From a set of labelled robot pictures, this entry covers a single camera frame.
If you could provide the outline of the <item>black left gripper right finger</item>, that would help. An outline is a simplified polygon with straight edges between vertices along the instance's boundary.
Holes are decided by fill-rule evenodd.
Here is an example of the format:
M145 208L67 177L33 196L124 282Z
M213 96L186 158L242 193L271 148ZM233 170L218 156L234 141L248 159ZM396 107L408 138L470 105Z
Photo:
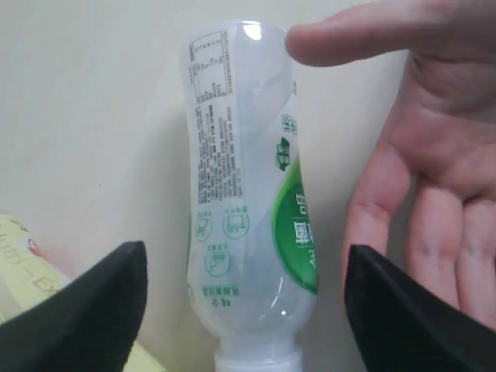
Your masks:
M368 371L493 371L495 332L369 246L348 261L348 321Z

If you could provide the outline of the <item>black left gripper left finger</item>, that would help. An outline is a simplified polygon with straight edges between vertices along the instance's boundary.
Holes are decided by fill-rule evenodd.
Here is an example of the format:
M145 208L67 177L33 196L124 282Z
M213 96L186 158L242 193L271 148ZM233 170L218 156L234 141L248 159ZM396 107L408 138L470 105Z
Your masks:
M126 242L1 327L3 371L122 371L146 308L143 242Z

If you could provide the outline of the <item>person's open hand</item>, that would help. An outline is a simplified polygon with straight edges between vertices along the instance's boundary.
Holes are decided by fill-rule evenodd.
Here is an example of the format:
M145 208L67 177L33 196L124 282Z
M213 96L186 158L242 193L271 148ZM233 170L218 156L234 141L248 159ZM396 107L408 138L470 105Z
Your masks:
M495 326L495 3L373 1L292 27L289 54L334 67L407 50L400 88L347 209L343 251L386 253L415 192L408 274Z

